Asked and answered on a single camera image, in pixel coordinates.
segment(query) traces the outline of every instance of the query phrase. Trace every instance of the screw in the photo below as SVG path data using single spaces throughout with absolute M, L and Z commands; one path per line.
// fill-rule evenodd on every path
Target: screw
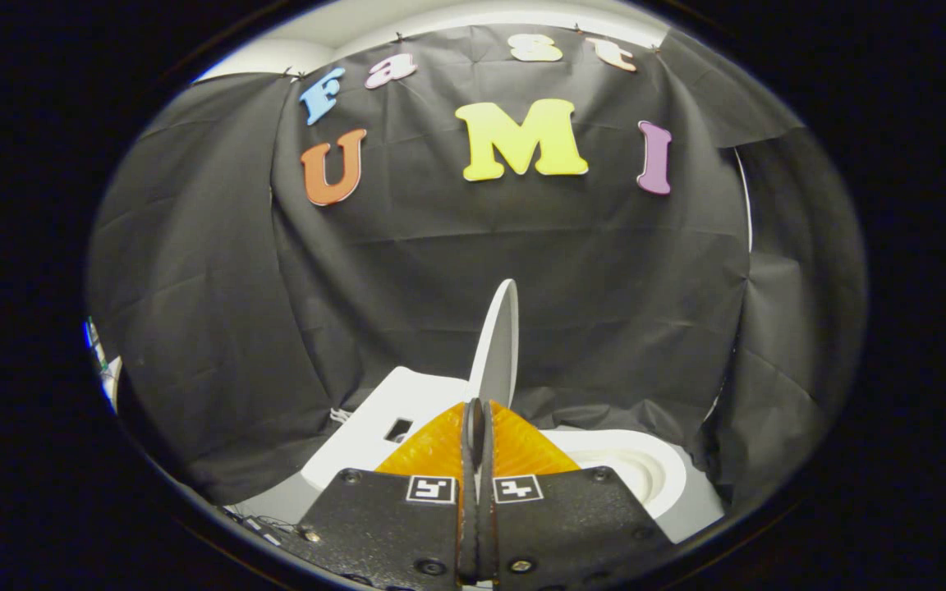
M 418 561 L 414 565 L 414 568 L 418 569 L 418 572 L 425 573 L 425 575 L 439 576 L 443 573 L 448 572 L 448 568 L 443 565 L 443 562 L 440 561 L 431 561 L 424 560 Z
M 528 572 L 535 568 L 535 565 L 532 564 L 532 561 L 512 561 L 510 562 L 510 570 L 513 572 Z

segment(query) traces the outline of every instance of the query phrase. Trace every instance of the purple letter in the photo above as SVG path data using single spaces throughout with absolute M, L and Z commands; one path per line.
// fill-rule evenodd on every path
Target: purple letter
M 668 195 L 667 145 L 671 135 L 647 121 L 641 121 L 637 126 L 645 134 L 645 171 L 637 178 L 637 186 L 655 194 Z

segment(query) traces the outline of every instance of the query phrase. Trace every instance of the blue letter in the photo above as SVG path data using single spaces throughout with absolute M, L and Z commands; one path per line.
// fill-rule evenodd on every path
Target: blue letter
M 341 77 L 342 74 L 345 74 L 345 68 L 335 67 L 334 70 L 330 71 L 330 74 L 320 78 L 308 90 L 301 93 L 299 100 L 305 101 L 305 108 L 309 109 L 309 120 L 305 121 L 307 125 L 316 123 L 337 103 L 331 96 L 332 94 L 338 94 L 338 91 L 342 89 L 338 80 L 335 80 L 335 78 Z

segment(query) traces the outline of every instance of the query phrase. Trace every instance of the foam letter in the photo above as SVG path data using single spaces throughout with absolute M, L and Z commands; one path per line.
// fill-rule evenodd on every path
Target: foam letter
M 571 114 L 575 105 L 560 98 L 542 98 L 532 103 L 525 122 L 518 125 L 495 103 L 462 106 L 455 117 L 466 121 L 470 137 L 470 165 L 462 175 L 467 181 L 497 179 L 506 169 L 495 162 L 495 151 L 503 155 L 517 175 L 528 171 L 540 147 L 535 164 L 542 175 L 583 175 L 590 165 L 579 157 L 572 134 Z
M 668 195 L 667 146 L 671 135 L 647 121 L 641 121 L 637 127 L 645 134 L 645 170 L 637 178 L 637 186 L 655 194 Z
M 545 34 L 515 34 L 509 43 L 510 53 L 522 62 L 555 62 L 564 55 Z
M 353 130 L 338 138 L 342 149 L 342 179 L 327 184 L 327 152 L 330 144 L 319 144 L 305 150 L 301 164 L 305 166 L 305 197 L 315 205 L 331 205 L 352 195 L 360 184 L 360 142 L 367 130 Z
M 390 80 L 398 80 L 409 76 L 418 66 L 414 64 L 414 57 L 410 53 L 399 53 L 398 55 L 386 57 L 386 59 L 374 64 L 371 68 L 371 76 L 364 83 L 367 89 L 377 89 Z
M 345 74 L 345 68 L 335 67 L 329 74 L 320 78 L 315 84 L 309 86 L 308 90 L 301 93 L 299 100 L 304 101 L 305 108 L 309 109 L 309 120 L 305 121 L 306 125 L 316 123 L 320 117 L 326 115 L 327 111 L 330 111 L 334 104 L 337 103 L 337 100 L 334 100 L 332 97 L 338 94 L 342 86 L 335 78 L 341 77 L 342 74 Z
M 634 57 L 634 53 L 620 49 L 618 45 L 604 39 L 586 39 L 586 41 L 594 45 L 594 51 L 597 52 L 597 57 L 600 57 L 601 61 L 612 64 L 620 70 L 637 71 L 634 64 L 622 60 L 623 57 Z

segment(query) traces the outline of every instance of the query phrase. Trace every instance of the rectangular hole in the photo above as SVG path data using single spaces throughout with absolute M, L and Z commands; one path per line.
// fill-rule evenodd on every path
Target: rectangular hole
M 389 429 L 389 433 L 386 433 L 387 442 L 404 442 L 406 433 L 411 429 L 411 422 L 408 419 L 397 419 L 397 422 L 393 423 L 392 429 Z

